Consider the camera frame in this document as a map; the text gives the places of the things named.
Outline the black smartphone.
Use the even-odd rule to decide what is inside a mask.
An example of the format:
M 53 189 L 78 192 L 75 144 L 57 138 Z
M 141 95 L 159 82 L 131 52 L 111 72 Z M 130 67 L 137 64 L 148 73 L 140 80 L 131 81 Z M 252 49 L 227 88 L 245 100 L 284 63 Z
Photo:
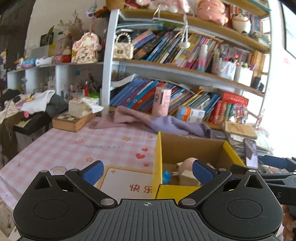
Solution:
M 245 164 L 248 168 L 258 170 L 258 155 L 257 155 L 257 145 L 254 140 L 245 138 L 244 143 L 244 153 L 245 153 Z

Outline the upper shelf books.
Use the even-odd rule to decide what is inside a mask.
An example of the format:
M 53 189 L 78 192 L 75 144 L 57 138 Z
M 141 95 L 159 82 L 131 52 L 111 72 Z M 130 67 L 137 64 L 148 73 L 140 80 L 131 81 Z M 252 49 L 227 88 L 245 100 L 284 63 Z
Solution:
M 189 34 L 188 48 L 182 48 L 182 31 L 133 32 L 133 60 L 170 64 L 205 72 L 221 41 L 198 34 Z

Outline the wooden chess board box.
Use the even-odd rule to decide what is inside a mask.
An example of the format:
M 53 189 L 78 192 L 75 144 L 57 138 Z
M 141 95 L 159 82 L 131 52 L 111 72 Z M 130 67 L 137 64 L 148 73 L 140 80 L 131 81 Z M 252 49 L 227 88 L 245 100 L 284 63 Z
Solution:
M 76 133 L 95 117 L 95 113 L 90 113 L 82 118 L 76 118 L 71 116 L 69 112 L 64 112 L 52 119 L 52 126 L 59 130 Z

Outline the orange white medicine boxes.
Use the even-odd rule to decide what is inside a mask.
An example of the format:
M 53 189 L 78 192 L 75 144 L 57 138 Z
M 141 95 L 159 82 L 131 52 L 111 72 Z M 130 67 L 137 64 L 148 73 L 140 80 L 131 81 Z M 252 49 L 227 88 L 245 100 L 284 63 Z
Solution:
M 187 106 L 179 106 L 176 118 L 189 123 L 201 123 L 204 116 L 204 110 L 189 108 Z

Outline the pink cylindrical holder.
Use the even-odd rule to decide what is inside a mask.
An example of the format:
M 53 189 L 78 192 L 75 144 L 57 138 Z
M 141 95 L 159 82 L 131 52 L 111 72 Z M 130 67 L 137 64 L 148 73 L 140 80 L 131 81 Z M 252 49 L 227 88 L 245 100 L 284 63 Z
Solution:
M 157 87 L 152 105 L 152 115 L 156 117 L 167 116 L 171 98 L 171 89 Z

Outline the pile of clothes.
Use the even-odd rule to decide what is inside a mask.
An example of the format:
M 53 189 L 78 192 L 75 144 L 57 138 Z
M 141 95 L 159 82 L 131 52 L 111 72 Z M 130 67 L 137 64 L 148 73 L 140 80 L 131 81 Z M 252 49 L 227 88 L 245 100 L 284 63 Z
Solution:
M 18 123 L 28 121 L 25 131 L 37 131 L 67 109 L 68 103 L 54 90 L 32 95 L 8 89 L 1 97 L 1 162 L 6 164 L 19 153 L 14 130 Z

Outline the pink pig plush toy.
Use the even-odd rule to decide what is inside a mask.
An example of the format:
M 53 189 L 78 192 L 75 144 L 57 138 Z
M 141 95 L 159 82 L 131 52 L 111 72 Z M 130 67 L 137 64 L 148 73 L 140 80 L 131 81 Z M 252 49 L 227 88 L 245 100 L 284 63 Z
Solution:
M 182 174 L 185 170 L 192 171 L 192 166 L 195 161 L 196 158 L 190 157 L 183 162 L 177 163 L 179 175 Z

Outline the white bookshelf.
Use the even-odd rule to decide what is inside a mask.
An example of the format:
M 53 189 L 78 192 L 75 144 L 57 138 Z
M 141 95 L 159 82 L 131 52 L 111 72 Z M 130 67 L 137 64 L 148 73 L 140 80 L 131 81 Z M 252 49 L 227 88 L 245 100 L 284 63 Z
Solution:
M 55 50 L 25 58 L 25 73 L 9 72 L 9 86 L 42 87 L 46 67 L 54 70 L 53 89 L 99 93 L 104 113 L 122 105 L 152 113 L 157 87 L 170 88 L 166 109 L 177 109 L 198 95 L 204 121 L 215 126 L 234 120 L 259 124 L 265 92 L 260 87 L 270 45 L 252 30 L 250 18 L 227 13 L 252 9 L 249 1 L 94 1 L 86 15 L 89 28 L 74 14 L 60 21 L 64 36 Z

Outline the row of blue books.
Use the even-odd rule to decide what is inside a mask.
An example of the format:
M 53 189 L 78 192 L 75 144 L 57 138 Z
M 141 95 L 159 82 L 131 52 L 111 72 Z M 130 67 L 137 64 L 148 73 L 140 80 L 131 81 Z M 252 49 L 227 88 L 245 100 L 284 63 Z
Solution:
M 124 106 L 134 110 L 150 111 L 156 88 L 162 87 L 164 84 L 163 81 L 136 77 L 119 90 L 111 99 L 110 106 L 114 108 Z

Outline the cream quilted handbag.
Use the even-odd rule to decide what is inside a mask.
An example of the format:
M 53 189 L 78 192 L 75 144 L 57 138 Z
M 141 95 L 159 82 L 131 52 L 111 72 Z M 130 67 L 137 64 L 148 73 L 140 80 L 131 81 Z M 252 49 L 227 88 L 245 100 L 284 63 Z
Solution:
M 124 37 L 127 42 L 119 42 L 119 39 Z M 114 43 L 113 58 L 115 59 L 132 59 L 134 51 L 134 44 L 128 33 L 120 33 Z

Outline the stack of papers and books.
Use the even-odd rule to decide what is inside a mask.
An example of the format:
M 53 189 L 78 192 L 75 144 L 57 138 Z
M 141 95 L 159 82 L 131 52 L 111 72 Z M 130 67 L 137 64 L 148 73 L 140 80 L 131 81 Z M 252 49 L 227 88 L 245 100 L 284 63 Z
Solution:
M 226 140 L 241 159 L 244 157 L 244 139 L 246 138 L 255 141 L 258 156 L 273 156 L 272 148 L 269 146 L 268 138 L 264 131 L 256 131 L 250 125 L 230 121 L 222 123 L 222 130 L 226 135 Z

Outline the blue packet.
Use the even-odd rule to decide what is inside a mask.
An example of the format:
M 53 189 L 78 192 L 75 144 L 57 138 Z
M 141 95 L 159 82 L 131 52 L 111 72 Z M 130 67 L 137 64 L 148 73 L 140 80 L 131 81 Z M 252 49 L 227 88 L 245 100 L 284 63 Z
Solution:
M 171 173 L 168 170 L 163 171 L 162 174 L 162 184 L 168 185 L 171 181 Z

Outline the red dictionary books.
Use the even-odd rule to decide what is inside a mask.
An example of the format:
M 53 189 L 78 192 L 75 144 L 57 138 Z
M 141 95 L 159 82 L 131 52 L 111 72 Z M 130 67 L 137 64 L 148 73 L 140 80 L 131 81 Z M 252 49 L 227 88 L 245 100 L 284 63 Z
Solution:
M 218 96 L 219 99 L 211 111 L 208 122 L 216 125 L 227 121 L 245 124 L 248 117 L 247 106 L 249 100 L 226 91 L 222 91 Z

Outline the cream tissue pack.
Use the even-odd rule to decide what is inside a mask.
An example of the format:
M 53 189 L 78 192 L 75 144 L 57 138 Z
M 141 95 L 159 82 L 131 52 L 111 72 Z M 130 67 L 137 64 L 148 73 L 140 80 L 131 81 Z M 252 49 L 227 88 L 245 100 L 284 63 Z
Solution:
M 69 101 L 68 112 L 70 116 L 75 118 L 83 118 L 92 113 L 99 113 L 103 110 L 103 106 L 92 97 L 78 97 Z

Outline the white pen holder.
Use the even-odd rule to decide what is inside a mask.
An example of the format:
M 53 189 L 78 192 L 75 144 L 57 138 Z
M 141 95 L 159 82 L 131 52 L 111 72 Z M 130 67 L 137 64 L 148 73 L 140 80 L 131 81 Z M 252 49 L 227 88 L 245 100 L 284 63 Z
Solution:
M 236 67 L 236 72 L 234 75 L 234 81 L 243 84 L 245 86 L 250 86 L 252 81 L 253 71 L 249 68 L 242 66 Z

